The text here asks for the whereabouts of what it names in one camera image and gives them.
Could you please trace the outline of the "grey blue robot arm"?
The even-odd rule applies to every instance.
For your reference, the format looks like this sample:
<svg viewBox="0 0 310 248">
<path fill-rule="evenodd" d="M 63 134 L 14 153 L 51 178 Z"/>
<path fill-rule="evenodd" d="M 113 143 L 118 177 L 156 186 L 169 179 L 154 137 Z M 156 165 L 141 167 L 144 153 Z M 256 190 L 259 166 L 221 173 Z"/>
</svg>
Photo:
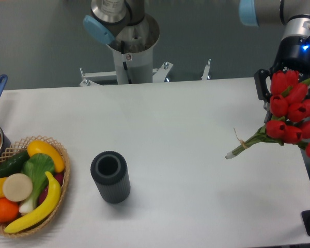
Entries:
<svg viewBox="0 0 310 248">
<path fill-rule="evenodd" d="M 246 26 L 285 26 L 272 67 L 254 75 L 260 100 L 269 102 L 266 79 L 277 71 L 297 70 L 300 80 L 310 77 L 310 1 L 241 1 L 239 17 Z M 90 36 L 111 49 L 119 84 L 166 81 L 172 64 L 153 68 L 160 29 L 145 13 L 144 1 L 92 1 L 83 25 Z"/>
</svg>

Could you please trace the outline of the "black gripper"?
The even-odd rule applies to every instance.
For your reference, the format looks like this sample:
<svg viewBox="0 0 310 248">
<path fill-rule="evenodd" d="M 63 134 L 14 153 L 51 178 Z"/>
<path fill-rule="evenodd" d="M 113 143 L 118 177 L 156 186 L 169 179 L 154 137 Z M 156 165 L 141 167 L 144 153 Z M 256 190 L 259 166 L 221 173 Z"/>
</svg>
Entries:
<svg viewBox="0 0 310 248">
<path fill-rule="evenodd" d="M 259 100 L 269 101 L 270 92 L 266 79 L 278 71 L 298 71 L 299 81 L 310 78 L 310 41 L 300 36 L 290 36 L 280 42 L 273 66 L 270 71 L 259 69 L 254 74 L 254 81 Z M 308 88 L 305 100 L 310 99 Z"/>
</svg>

